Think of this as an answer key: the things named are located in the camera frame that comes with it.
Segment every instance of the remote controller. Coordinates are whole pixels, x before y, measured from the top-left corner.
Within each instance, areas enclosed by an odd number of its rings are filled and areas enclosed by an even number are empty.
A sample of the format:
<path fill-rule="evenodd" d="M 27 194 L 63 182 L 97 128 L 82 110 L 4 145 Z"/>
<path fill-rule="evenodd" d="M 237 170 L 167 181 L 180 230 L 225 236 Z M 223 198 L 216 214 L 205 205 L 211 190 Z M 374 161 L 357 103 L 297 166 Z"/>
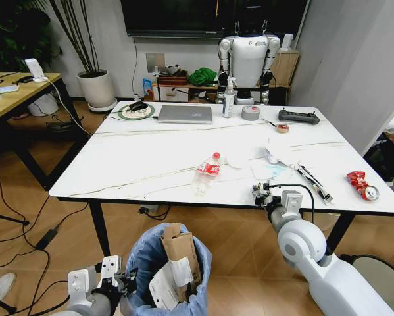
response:
<path fill-rule="evenodd" d="M 284 108 L 278 112 L 278 119 L 294 120 L 295 122 L 311 123 L 312 125 L 317 125 L 320 122 L 320 119 L 315 115 L 315 111 L 313 113 L 298 113 L 286 111 Z"/>

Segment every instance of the wall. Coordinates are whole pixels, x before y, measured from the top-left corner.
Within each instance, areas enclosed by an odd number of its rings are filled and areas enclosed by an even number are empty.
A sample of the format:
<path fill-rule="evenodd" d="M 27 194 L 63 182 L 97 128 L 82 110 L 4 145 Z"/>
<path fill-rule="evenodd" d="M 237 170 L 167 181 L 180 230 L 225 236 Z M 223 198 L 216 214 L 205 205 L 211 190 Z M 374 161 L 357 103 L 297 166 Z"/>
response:
<path fill-rule="evenodd" d="M 116 96 L 132 97 L 135 48 L 133 39 L 126 35 L 120 0 L 87 1 L 87 11 L 101 68 L 112 74 Z M 53 61 L 50 70 L 62 73 L 71 96 L 83 96 L 76 80 L 77 73 L 82 71 L 82 65 L 52 8 L 49 7 L 47 12 L 52 21 L 55 39 L 63 50 L 63 54 Z M 145 53 L 165 53 L 166 65 L 179 64 L 190 72 L 202 66 L 216 72 L 218 70 L 216 39 L 136 38 L 135 41 L 138 64 L 134 90 L 139 95 L 143 95 L 142 78 L 151 78 L 147 73 Z"/>
<path fill-rule="evenodd" d="M 312 0 L 290 105 L 319 108 L 363 154 L 394 115 L 394 0 Z"/>

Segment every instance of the floor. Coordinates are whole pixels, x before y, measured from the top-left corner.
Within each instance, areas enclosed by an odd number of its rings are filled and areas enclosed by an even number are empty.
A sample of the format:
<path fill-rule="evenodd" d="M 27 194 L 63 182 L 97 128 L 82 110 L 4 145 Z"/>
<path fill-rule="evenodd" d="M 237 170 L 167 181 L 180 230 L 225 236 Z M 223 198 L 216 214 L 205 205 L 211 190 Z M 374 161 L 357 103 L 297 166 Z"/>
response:
<path fill-rule="evenodd" d="M 76 104 L 83 124 L 94 131 L 102 115 L 91 115 L 82 102 Z M 59 113 L 60 119 L 67 119 Z M 17 126 L 44 125 L 51 117 L 29 117 L 13 124 Z M 69 143 L 34 142 L 31 150 L 40 165 L 51 170 Z M 11 152 L 0 154 L 0 179 L 8 204 L 34 220 L 47 198 L 40 185 Z M 36 243 L 62 217 L 81 209 L 83 203 L 63 203 L 51 197 L 37 225 L 28 233 Z M 103 211 L 113 254 L 128 257 L 134 242 L 148 228 L 159 222 L 137 214 L 135 205 L 105 205 Z M 14 216 L 0 198 L 0 214 Z M 319 218 L 318 225 L 329 233 L 333 215 Z M 184 223 L 212 252 L 213 262 L 209 282 L 209 315 L 321 315 L 308 292 L 308 284 L 295 270 L 288 267 L 276 242 L 266 215 L 262 211 L 245 209 L 209 209 L 205 207 L 173 207 L 166 221 Z M 0 220 L 0 239 L 17 236 L 17 224 Z M 22 238 L 0 243 L 0 265 L 17 253 L 29 251 Z M 51 255 L 49 270 L 43 279 L 41 294 L 52 282 L 66 279 L 67 272 L 93 265 L 102 259 L 89 210 L 71 216 L 61 226 L 58 235 L 48 245 Z M 357 216 L 337 253 L 378 255 L 394 265 L 394 217 Z M 0 276 L 12 271 L 17 280 L 5 301 L 19 309 L 30 305 L 34 289 L 46 264 L 43 253 L 17 257 L 9 266 L 0 268 Z M 64 300 L 66 285 L 57 284 L 34 307 L 41 311 Z"/>

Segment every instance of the laptop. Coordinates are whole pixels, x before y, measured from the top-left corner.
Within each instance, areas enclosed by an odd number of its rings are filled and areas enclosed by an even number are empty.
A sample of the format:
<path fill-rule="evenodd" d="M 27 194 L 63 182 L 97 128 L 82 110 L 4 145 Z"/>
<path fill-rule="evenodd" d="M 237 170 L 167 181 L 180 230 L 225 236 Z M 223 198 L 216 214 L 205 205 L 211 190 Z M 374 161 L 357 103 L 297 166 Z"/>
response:
<path fill-rule="evenodd" d="M 211 107 L 191 105 L 163 105 L 157 119 L 159 123 L 211 124 Z"/>

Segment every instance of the spray bottle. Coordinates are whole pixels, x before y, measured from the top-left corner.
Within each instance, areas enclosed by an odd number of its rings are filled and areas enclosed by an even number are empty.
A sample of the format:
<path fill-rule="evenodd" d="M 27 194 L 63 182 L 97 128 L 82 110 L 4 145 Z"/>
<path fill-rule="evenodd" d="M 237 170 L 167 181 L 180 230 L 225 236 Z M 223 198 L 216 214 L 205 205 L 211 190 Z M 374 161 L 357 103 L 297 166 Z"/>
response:
<path fill-rule="evenodd" d="M 226 88 L 226 91 L 224 92 L 224 103 L 222 111 L 224 117 L 232 117 L 235 101 L 234 82 L 236 82 L 236 78 L 228 78 L 228 86 Z"/>

